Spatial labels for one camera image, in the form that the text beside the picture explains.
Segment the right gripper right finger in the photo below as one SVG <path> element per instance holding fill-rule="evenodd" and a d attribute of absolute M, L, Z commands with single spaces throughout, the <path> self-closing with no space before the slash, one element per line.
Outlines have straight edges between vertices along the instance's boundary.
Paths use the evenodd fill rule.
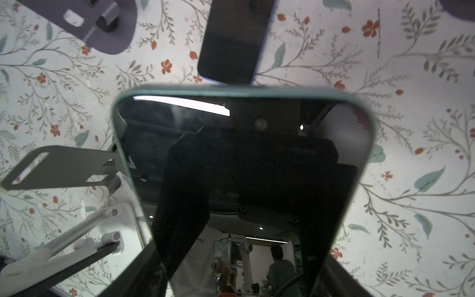
<path fill-rule="evenodd" d="M 372 295 L 328 255 L 315 281 L 316 297 L 371 297 Z"/>

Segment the phone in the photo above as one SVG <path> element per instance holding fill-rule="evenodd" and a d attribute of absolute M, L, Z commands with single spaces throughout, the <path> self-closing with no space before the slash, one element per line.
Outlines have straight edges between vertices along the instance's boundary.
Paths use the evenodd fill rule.
<path fill-rule="evenodd" d="M 375 139 L 328 88 L 144 87 L 111 109 L 174 297 L 315 297 Z"/>
<path fill-rule="evenodd" d="M 219 84 L 251 84 L 274 6 L 273 0 L 213 0 L 198 73 Z"/>

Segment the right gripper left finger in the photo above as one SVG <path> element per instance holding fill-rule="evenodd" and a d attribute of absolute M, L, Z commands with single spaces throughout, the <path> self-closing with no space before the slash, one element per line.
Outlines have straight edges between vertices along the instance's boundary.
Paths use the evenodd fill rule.
<path fill-rule="evenodd" d="M 165 297 L 167 275 L 154 241 L 100 293 L 100 297 Z"/>

